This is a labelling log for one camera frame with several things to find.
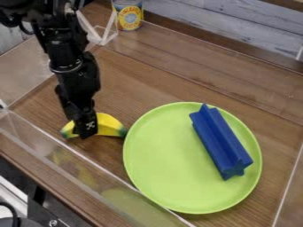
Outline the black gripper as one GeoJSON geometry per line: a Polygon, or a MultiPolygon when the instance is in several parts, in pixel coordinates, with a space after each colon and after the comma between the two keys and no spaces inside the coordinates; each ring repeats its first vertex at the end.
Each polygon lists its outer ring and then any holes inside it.
{"type": "Polygon", "coordinates": [[[75,122],[74,133],[82,139],[99,131],[98,115],[93,98],[101,90],[99,64],[91,52],[86,51],[81,67],[71,73],[58,75],[55,92],[67,118],[75,122]]]}

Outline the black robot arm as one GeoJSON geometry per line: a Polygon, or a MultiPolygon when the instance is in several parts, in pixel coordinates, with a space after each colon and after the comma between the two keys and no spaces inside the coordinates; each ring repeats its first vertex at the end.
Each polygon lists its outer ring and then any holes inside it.
{"type": "Polygon", "coordinates": [[[101,71],[78,10],[79,0],[0,0],[0,24],[37,37],[58,77],[55,92],[73,132],[86,139],[99,131],[94,95],[101,71]]]}

